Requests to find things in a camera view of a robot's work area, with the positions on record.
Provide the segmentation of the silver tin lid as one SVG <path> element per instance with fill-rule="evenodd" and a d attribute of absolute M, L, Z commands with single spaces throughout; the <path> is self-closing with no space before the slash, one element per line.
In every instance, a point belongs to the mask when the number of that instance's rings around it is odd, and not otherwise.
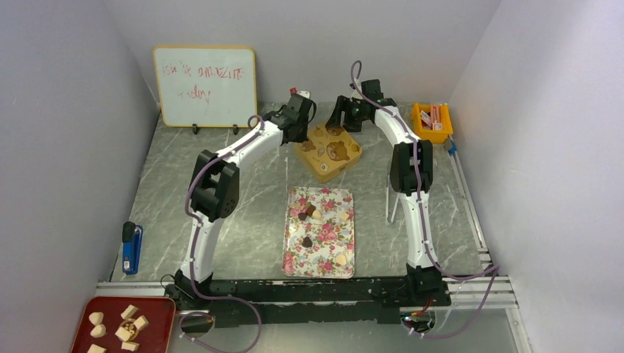
<path fill-rule="evenodd" d="M 294 151 L 312 172 L 322 177 L 349 168 L 360 160 L 363 152 L 343 127 L 327 128 L 324 124 L 310 128 L 307 140 L 295 143 Z"/>

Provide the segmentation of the gold chocolate tin box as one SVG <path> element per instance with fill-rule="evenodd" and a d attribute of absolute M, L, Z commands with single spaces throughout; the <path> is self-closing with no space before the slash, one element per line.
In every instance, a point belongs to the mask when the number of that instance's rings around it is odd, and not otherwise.
<path fill-rule="evenodd" d="M 337 177 L 339 174 L 350 169 L 360 162 L 361 157 L 357 156 L 350 160 L 333 161 L 328 157 L 297 156 L 303 165 L 310 171 L 316 181 L 326 183 Z"/>

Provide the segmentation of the metal tongs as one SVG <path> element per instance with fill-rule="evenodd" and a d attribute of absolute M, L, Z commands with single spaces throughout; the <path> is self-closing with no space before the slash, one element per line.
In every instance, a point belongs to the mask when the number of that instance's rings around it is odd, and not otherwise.
<path fill-rule="evenodd" d="M 391 177 L 388 174 L 386 176 L 386 206 L 385 217 L 386 224 L 393 224 L 396 218 L 397 208 L 399 204 L 399 198 L 396 191 L 391 186 Z"/>

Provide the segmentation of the floral rectangular tray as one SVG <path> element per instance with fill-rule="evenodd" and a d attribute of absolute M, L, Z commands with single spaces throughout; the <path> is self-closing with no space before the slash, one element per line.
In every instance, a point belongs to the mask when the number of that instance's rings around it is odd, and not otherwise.
<path fill-rule="evenodd" d="M 322 220 L 298 219 L 309 205 L 322 213 Z M 348 212 L 350 218 L 339 216 Z M 355 274 L 355 207 L 350 190 L 341 188 L 291 188 L 287 198 L 282 271 L 288 277 L 350 279 Z M 302 247 L 310 237 L 311 248 Z M 336 256 L 344 254 L 347 264 L 340 266 Z"/>

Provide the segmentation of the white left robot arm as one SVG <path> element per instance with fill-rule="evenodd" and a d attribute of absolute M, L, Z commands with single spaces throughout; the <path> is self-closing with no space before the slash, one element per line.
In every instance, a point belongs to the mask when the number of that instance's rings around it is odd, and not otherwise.
<path fill-rule="evenodd" d="M 191 308 L 204 307 L 212 296 L 213 258 L 224 221 L 238 206 L 243 171 L 270 151 L 288 143 L 303 143 L 316 103 L 308 91 L 295 91 L 276 111 L 249 118 L 250 131 L 216 152 L 202 151 L 185 197 L 185 214 L 192 220 L 187 254 L 174 275 L 181 299 Z"/>

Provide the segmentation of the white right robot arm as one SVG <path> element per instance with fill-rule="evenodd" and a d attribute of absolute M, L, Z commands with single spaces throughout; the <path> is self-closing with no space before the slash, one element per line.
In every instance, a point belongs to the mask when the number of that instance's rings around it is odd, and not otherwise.
<path fill-rule="evenodd" d="M 397 194 L 404 212 L 408 233 L 406 263 L 406 299 L 415 305 L 424 304 L 442 283 L 436 267 L 437 257 L 430 244 L 428 215 L 429 191 L 433 183 L 433 144 L 416 135 L 400 116 L 393 99 L 384 96 L 380 81 L 353 78 L 351 97 L 339 96 L 328 129 L 342 128 L 360 132 L 365 121 L 371 121 L 392 144 L 386 190 Z"/>

